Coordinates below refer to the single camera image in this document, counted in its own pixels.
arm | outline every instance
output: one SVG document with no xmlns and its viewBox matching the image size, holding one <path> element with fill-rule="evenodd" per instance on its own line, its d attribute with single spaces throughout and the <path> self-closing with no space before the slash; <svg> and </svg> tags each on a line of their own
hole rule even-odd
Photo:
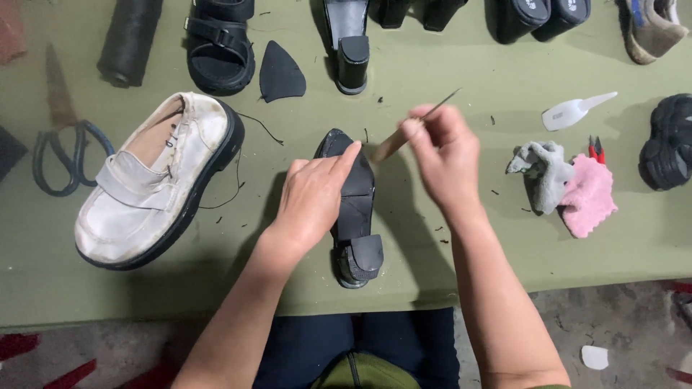
<svg viewBox="0 0 692 389">
<path fill-rule="evenodd" d="M 410 115 L 421 117 L 430 108 L 417 107 Z M 399 128 L 416 155 L 428 194 L 452 230 L 459 299 L 483 386 L 568 386 L 560 356 L 480 202 L 478 139 L 450 106 L 425 123 L 405 120 Z"/>
<path fill-rule="evenodd" d="M 300 258 L 336 221 L 341 187 L 360 148 L 355 142 L 342 156 L 291 164 L 276 220 L 260 235 L 173 389 L 252 386 L 284 285 Z"/>
</svg>

red pliers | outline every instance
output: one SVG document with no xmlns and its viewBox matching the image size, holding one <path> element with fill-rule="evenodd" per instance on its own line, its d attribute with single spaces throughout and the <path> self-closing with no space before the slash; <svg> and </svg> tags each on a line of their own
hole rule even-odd
<svg viewBox="0 0 692 389">
<path fill-rule="evenodd" d="M 596 137 L 596 142 L 594 142 L 594 138 L 589 135 L 589 157 L 602 165 L 606 164 L 606 153 L 601 147 L 601 138 L 598 136 Z"/>
</svg>

hand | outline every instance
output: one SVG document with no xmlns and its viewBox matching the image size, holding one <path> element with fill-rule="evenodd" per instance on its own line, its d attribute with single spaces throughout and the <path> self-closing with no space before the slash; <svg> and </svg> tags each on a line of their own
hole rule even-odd
<svg viewBox="0 0 692 389">
<path fill-rule="evenodd" d="M 441 211 L 449 212 L 478 198 L 478 156 L 480 143 L 456 107 L 443 105 L 432 112 L 432 105 L 420 105 L 399 123 L 418 160 L 425 188 Z"/>
<path fill-rule="evenodd" d="M 341 187 L 360 150 L 361 142 L 356 141 L 343 155 L 312 161 L 296 159 L 289 167 L 279 212 L 270 228 L 282 244 L 295 249 L 298 260 L 336 222 Z"/>
</svg>

gray sneaker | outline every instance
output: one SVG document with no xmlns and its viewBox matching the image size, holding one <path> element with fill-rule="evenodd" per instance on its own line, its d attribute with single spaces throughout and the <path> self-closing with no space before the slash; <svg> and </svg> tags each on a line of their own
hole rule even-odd
<svg viewBox="0 0 692 389">
<path fill-rule="evenodd" d="M 677 0 L 627 0 L 631 14 L 625 47 L 632 60 L 647 65 L 687 36 L 675 9 Z"/>
</svg>

green table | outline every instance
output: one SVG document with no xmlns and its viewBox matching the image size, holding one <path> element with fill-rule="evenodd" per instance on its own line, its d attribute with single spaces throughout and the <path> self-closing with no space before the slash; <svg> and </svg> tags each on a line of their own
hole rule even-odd
<svg viewBox="0 0 692 389">
<path fill-rule="evenodd" d="M 367 128 L 370 144 L 365 146 L 377 144 L 392 133 L 407 109 L 437 102 L 458 87 L 463 89 L 452 102 L 482 144 L 482 200 L 527 291 L 692 275 L 690 187 L 653 192 L 637 173 L 651 110 L 665 96 L 692 91 L 690 39 L 664 59 L 637 66 L 624 50 L 616 6 L 594 0 L 588 22 L 554 42 L 542 44 L 529 35 L 501 46 L 487 30 L 484 2 L 471 0 L 443 33 L 426 32 L 413 18 L 398 30 L 383 30 L 369 21 L 369 83 L 361 95 L 344 96 L 327 70 L 330 64 L 319 35 L 320 2 L 257 0 L 248 34 L 258 66 L 266 43 L 276 40 L 305 74 L 307 93 L 268 105 L 258 100 L 258 71 L 242 93 L 223 99 L 233 109 L 262 120 L 285 140 L 284 146 L 257 123 L 245 120 L 239 166 L 245 186 L 238 197 L 218 209 L 200 210 L 178 242 L 153 263 L 123 273 L 87 264 L 75 250 L 73 225 L 90 188 L 82 186 L 61 199 L 49 197 L 33 182 L 30 155 L 15 166 L 0 182 L 4 331 L 213 310 L 242 269 L 258 234 L 271 222 L 280 190 L 277 182 L 293 159 L 311 157 L 333 127 L 363 141 Z M 49 129 L 44 72 L 48 40 L 60 58 L 78 115 L 99 126 L 116 148 L 166 97 L 197 90 L 181 47 L 188 2 L 165 2 L 144 85 L 130 89 L 100 80 L 95 66 L 113 0 L 20 4 L 29 52 L 0 68 L 0 124 L 30 149 L 37 131 Z M 679 13 L 683 21 L 692 21 L 692 3 L 681 2 Z M 540 113 L 559 102 L 610 91 L 620 94 L 569 129 L 548 133 L 540 122 Z M 504 169 L 517 145 L 553 140 L 572 156 L 586 152 L 590 134 L 603 141 L 619 211 L 588 239 L 574 239 L 556 212 L 537 217 L 523 211 L 529 202 L 522 177 L 505 175 Z M 65 136 L 64 144 L 70 145 Z M 57 187 L 66 173 L 47 154 L 46 176 Z M 86 160 L 87 174 L 93 177 L 103 160 L 99 147 L 89 147 Z M 372 230 L 382 235 L 385 251 L 380 276 L 359 290 L 339 287 L 328 259 L 331 238 L 325 237 L 295 270 L 279 314 L 455 303 L 451 247 L 442 242 L 450 233 L 424 192 L 408 148 L 381 166 L 376 186 Z M 214 177 L 201 203 L 216 205 L 235 191 L 235 169 L 226 169 Z"/>
</svg>

